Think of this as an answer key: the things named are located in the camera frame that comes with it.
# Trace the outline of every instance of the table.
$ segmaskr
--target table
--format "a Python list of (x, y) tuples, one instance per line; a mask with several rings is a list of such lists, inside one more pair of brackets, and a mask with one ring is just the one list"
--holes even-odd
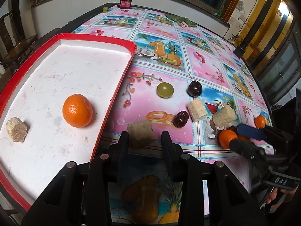
[[(136, 55), (115, 99), (99, 146), (107, 148), (117, 143), (128, 123), (145, 119), (151, 122), (157, 140), (146, 148), (130, 149), (133, 155), (129, 155), (121, 181), (109, 185), (114, 222), (177, 222), (181, 185), (172, 183), (167, 176), (159, 141), (162, 131), (169, 131), (174, 143), (200, 161), (223, 161), (250, 191), (251, 166), (212, 138), (216, 133), (210, 120), (222, 106), (230, 105), (237, 114), (231, 125), (245, 123), (255, 127), (253, 119), (258, 115), (263, 115), (271, 125), (267, 101), (246, 64), (233, 54), (234, 46), (204, 27), (189, 28), (164, 15), (158, 10), (135, 6), (120, 9), (115, 5), (72, 32), (119, 37), (137, 44)], [(177, 60), (177, 65), (168, 60)], [(186, 110), (194, 99), (186, 93), (193, 80), (203, 86), (200, 98), (206, 103), (208, 116), (197, 123), (189, 119), (183, 128), (176, 128), (172, 124), (174, 115)], [(157, 85), (163, 81), (175, 89), (169, 99), (156, 94)], [(273, 153), (269, 144), (254, 142), (267, 153)], [(209, 214), (205, 181), (204, 194), (205, 214)], [(143, 198), (143, 203), (137, 204), (138, 198), (140, 201)]]

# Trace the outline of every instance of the red and white tray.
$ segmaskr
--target red and white tray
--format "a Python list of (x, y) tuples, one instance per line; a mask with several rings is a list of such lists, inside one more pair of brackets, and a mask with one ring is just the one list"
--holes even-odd
[[(135, 43), (113, 37), (59, 34), (15, 73), (0, 95), (0, 182), (28, 210), (68, 162), (94, 156), (121, 81), (136, 52)], [(84, 95), (94, 118), (84, 128), (70, 126), (62, 106), (72, 94)], [(26, 139), (14, 143), (6, 122), (20, 118)]]

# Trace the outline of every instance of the cable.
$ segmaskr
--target cable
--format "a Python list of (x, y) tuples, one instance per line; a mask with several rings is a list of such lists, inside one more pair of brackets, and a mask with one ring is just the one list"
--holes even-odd
[(250, 17), (250, 15), (251, 15), (251, 13), (252, 13), (252, 11), (253, 11), (253, 9), (254, 9), (254, 7), (255, 7), (257, 1), (258, 1), (258, 0), (255, 1), (254, 6), (252, 7), (252, 9), (251, 9), (251, 11), (250, 11), (248, 17), (246, 18), (246, 20), (244, 21), (243, 25), (241, 26), (241, 29), (239, 30), (239, 32), (238, 32), (237, 34), (234, 34), (234, 33), (233, 33), (233, 34), (232, 34), (232, 37), (228, 39), (228, 40), (231, 40), (231, 44), (232, 44), (232, 45), (234, 45), (235, 40), (237, 40), (237, 39), (240, 37), (240, 32), (241, 32), (241, 30), (243, 29), (243, 26), (246, 24), (248, 18)]

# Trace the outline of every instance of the metal screw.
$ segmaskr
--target metal screw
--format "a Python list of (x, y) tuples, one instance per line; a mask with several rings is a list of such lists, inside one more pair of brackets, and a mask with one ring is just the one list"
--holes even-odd
[(224, 163), (222, 161), (217, 161), (215, 163), (218, 167), (223, 167), (224, 166)]
[(100, 158), (101, 158), (102, 160), (106, 160), (106, 159), (109, 158), (109, 155), (106, 154), (106, 153), (104, 153), (104, 154), (101, 154), (101, 155), (100, 155)]
[(72, 168), (72, 167), (75, 166), (75, 162), (74, 162), (74, 161), (69, 161), (69, 162), (66, 164), (66, 166), (67, 166), (68, 168)]
[(184, 160), (188, 160), (188, 159), (190, 158), (190, 155), (187, 154), (187, 153), (184, 153), (184, 154), (181, 155), (181, 157), (182, 157), (182, 159), (184, 159)]

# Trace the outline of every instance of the green grape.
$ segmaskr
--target green grape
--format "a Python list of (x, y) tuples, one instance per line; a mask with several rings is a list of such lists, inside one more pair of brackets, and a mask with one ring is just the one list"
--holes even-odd
[(162, 98), (170, 98), (173, 92), (173, 86), (167, 82), (162, 82), (157, 86), (157, 94)]

